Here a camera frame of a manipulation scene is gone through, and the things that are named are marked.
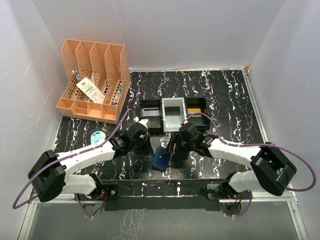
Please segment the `blue card holder wallet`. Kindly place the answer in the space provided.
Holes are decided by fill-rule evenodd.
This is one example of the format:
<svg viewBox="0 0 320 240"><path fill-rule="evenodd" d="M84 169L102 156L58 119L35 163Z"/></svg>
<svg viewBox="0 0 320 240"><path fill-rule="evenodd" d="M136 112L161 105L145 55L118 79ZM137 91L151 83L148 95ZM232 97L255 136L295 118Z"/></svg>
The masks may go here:
<svg viewBox="0 0 320 240"><path fill-rule="evenodd" d="M158 146L155 153L151 155L153 162L152 162L152 169L165 172L169 165L171 154L166 151L166 149L162 146Z"/></svg>

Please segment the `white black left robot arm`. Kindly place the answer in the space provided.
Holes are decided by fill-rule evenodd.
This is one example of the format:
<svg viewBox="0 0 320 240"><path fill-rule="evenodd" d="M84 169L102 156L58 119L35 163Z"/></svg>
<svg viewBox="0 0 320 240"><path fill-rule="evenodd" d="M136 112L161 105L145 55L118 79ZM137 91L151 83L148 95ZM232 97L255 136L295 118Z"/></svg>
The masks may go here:
<svg viewBox="0 0 320 240"><path fill-rule="evenodd" d="M28 173L28 179L32 181L40 202L49 202L60 194L82 194L89 199L100 200L105 191L99 178L93 173L76 173L99 162L126 156L130 152L144 156L153 154L148 125L148 119L142 119L125 131L117 131L102 143L70 152L45 151Z"/></svg>

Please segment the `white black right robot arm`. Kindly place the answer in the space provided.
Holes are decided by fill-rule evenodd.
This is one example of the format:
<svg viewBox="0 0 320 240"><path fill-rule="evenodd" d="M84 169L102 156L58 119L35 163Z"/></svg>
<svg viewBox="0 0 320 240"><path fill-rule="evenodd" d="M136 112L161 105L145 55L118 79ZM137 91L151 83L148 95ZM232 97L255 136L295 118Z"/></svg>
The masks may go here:
<svg viewBox="0 0 320 240"><path fill-rule="evenodd" d="M172 132L166 156L172 160L186 160L190 152L212 159L228 160L249 168L244 172L232 172L221 184L206 193L233 199L245 191L265 190L281 196L297 172L295 165L275 146L240 146L223 141L216 135L203 134L195 125L182 124Z"/></svg>

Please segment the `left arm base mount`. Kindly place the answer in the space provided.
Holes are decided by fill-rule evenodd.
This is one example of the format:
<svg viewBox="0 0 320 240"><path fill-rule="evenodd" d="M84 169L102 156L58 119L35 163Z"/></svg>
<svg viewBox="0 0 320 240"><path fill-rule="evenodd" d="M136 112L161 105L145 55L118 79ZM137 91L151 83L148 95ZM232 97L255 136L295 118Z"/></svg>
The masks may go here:
<svg viewBox="0 0 320 240"><path fill-rule="evenodd" d="M119 186L117 184L99 183L89 195L77 193L80 201L117 201L119 199Z"/></svg>

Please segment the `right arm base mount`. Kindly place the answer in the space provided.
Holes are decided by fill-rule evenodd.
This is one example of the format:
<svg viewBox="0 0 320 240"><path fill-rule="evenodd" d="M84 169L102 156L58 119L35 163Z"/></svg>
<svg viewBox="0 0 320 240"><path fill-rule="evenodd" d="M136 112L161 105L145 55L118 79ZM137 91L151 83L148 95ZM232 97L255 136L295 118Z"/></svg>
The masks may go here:
<svg viewBox="0 0 320 240"><path fill-rule="evenodd" d="M204 196L208 200L235 200L242 198L249 200L251 194L249 192L236 192L231 187L223 186L222 184L207 184L199 190L199 195Z"/></svg>

